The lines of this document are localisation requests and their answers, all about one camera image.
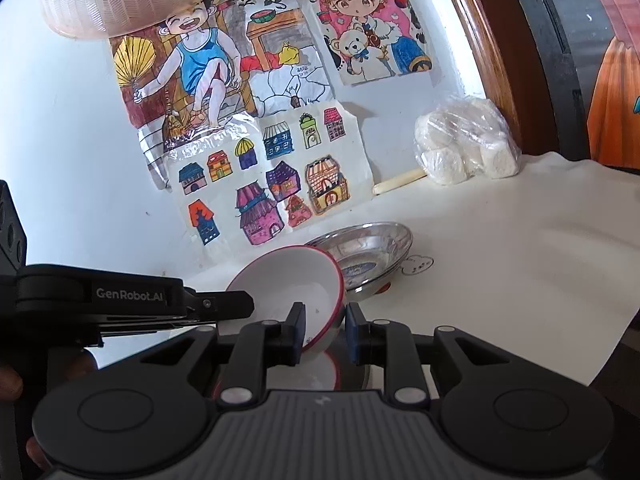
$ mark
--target wooden frame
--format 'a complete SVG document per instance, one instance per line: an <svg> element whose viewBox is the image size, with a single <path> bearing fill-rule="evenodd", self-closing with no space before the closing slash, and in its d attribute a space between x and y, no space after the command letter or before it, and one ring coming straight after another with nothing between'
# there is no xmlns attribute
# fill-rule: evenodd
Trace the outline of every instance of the wooden frame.
<svg viewBox="0 0 640 480"><path fill-rule="evenodd" d="M524 153L558 151L558 131L536 43L518 0L452 0L486 96Z"/></svg>

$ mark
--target cartoon house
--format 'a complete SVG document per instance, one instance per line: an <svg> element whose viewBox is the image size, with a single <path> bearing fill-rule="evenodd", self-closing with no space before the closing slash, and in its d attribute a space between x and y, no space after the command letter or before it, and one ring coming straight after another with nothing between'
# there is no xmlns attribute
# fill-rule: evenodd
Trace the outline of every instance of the cartoon house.
<svg viewBox="0 0 640 480"><path fill-rule="evenodd" d="M285 209L289 213L289 221L287 223L290 227L297 227L313 216L311 209L306 206L298 195L293 195L289 198Z"/></svg>
<svg viewBox="0 0 640 480"><path fill-rule="evenodd" d="M327 108L324 111L324 126L329 133L329 140L339 139L345 135L342 117L338 108Z"/></svg>
<svg viewBox="0 0 640 480"><path fill-rule="evenodd" d="M213 221L213 211L204 205L202 200L189 204L191 225L198 230L202 243L207 245L214 238L220 236L220 231Z"/></svg>
<svg viewBox="0 0 640 480"><path fill-rule="evenodd" d="M302 129L302 136L305 138L306 149L317 146L322 142L320 133L318 133L318 129L316 128L316 120L311 114L302 114L300 116L300 129Z"/></svg>
<svg viewBox="0 0 640 480"><path fill-rule="evenodd" d="M349 199L347 180L340 172L340 165L331 155L306 165L306 183L309 199L317 215L324 214L332 206Z"/></svg>
<svg viewBox="0 0 640 480"><path fill-rule="evenodd" d="M223 150L209 155L207 167L209 168L209 176L211 177L212 182L233 173L228 156L226 156L226 153Z"/></svg>
<svg viewBox="0 0 640 480"><path fill-rule="evenodd" d="M267 160L293 151L291 131L285 121L273 126L267 126L264 129L262 140L264 141L264 149L267 151Z"/></svg>
<svg viewBox="0 0 640 480"><path fill-rule="evenodd" d="M275 200L267 197L257 181L238 189L236 209L240 211L240 228L251 245L271 240L284 227Z"/></svg>
<svg viewBox="0 0 640 480"><path fill-rule="evenodd" d="M254 144L246 137L244 139L240 139L236 144L235 154L240 161L240 168L242 170L246 170L247 168L258 164L258 159L255 156Z"/></svg>
<svg viewBox="0 0 640 480"><path fill-rule="evenodd" d="M204 178L204 170L197 162L192 162L182 168L178 172L178 180L182 184L182 190L185 195L207 185L207 179Z"/></svg>
<svg viewBox="0 0 640 480"><path fill-rule="evenodd" d="M267 171L266 177L267 186L273 193L276 202L282 202L300 191L300 176L298 172L284 160L274 170Z"/></svg>

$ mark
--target cartoon boy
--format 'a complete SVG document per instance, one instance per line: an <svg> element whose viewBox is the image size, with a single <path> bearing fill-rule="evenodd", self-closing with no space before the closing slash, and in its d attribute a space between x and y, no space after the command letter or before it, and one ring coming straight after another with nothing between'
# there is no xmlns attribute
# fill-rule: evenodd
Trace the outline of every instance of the cartoon boy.
<svg viewBox="0 0 640 480"><path fill-rule="evenodd" d="M158 77L135 92L135 102L155 94L180 68L182 87L194 97L187 127L196 128L207 120L202 101L209 91L209 124L218 127L226 87L240 85L240 53L233 40L218 28L202 28L214 12L216 6L212 1L203 0L166 19L159 33L180 36L180 41L164 62Z"/></svg>
<svg viewBox="0 0 640 480"><path fill-rule="evenodd" d="M394 22L385 22L374 18L373 13L386 0L323 0L333 12L351 16L351 26L360 23L369 38L369 44L385 50L391 47L396 69L401 73L418 72L431 69L431 60L424 55L413 38L402 35L400 27Z"/></svg>

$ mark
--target human hand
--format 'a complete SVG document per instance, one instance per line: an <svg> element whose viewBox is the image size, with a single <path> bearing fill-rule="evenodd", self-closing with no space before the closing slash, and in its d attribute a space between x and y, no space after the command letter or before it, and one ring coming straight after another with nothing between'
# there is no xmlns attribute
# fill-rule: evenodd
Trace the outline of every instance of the human hand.
<svg viewBox="0 0 640 480"><path fill-rule="evenodd" d="M76 379L89 372L98 369L94 356L91 352L84 350L82 354L71 363L65 373L67 380ZM7 365L0 365L0 401L14 402L22 395L22 378L13 368ZM50 468L49 462L44 455L40 444L32 436L26 444L27 455L43 471Z"/></svg>
<svg viewBox="0 0 640 480"><path fill-rule="evenodd" d="M135 92L133 92L133 102L135 102L135 104L139 105L142 102L143 97L144 96L142 88L138 88Z"/></svg>

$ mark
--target plastic wrap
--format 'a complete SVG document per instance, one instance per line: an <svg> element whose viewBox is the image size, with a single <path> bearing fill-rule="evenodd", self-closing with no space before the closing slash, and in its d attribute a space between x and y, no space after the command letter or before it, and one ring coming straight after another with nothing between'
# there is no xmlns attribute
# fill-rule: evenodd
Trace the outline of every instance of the plastic wrap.
<svg viewBox="0 0 640 480"><path fill-rule="evenodd" d="M489 178L519 171L520 149L504 117L489 99L449 98L415 121L418 163L443 186L475 174Z"/></svg>

